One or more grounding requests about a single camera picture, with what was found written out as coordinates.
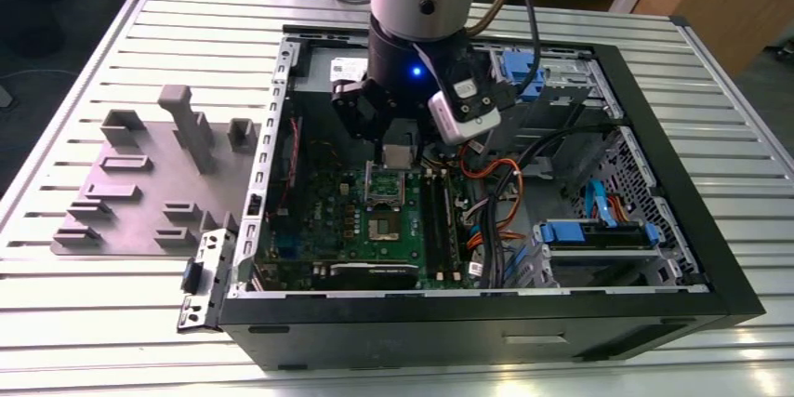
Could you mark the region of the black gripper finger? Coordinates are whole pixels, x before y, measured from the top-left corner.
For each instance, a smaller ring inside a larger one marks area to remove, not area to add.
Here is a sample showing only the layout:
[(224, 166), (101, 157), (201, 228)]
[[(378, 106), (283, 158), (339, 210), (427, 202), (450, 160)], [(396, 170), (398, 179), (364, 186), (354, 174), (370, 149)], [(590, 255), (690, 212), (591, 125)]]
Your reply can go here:
[(348, 137), (372, 144), (372, 160), (383, 163), (384, 136), (395, 119), (396, 104), (387, 90), (366, 77), (331, 84), (331, 106)]
[(414, 132), (414, 161), (412, 166), (418, 167), (424, 157), (424, 151), (434, 142), (435, 128), (431, 118), (419, 118), (415, 120)]

